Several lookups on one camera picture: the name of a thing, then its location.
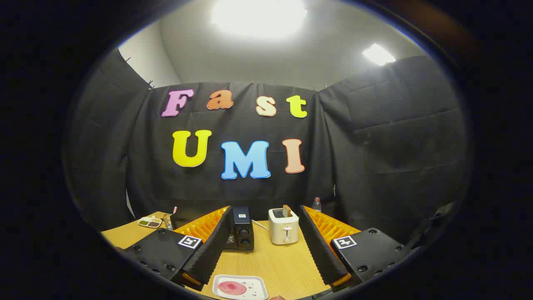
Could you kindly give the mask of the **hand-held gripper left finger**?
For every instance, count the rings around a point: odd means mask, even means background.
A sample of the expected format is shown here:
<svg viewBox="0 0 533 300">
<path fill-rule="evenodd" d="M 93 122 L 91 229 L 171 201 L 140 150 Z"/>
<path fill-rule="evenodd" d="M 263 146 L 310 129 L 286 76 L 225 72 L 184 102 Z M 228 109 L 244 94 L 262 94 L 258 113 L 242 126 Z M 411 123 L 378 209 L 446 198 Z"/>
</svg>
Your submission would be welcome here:
<svg viewBox="0 0 533 300">
<path fill-rule="evenodd" d="M 200 292 L 209 283 L 232 231 L 232 213 L 229 205 L 176 230 L 155 229 L 126 247 L 124 256 L 172 283 Z"/>
</svg>

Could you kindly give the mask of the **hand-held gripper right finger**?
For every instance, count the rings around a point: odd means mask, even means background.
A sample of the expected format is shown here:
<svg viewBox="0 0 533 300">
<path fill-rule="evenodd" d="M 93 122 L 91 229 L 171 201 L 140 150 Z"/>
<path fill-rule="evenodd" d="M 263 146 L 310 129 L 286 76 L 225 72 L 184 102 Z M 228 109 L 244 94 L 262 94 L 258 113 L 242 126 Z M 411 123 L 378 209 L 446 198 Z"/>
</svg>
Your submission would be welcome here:
<svg viewBox="0 0 533 300">
<path fill-rule="evenodd" d="M 377 228 L 358 230 L 310 207 L 299 207 L 299 228 L 325 285 L 333 292 L 384 275 L 411 252 Z"/>
</svg>

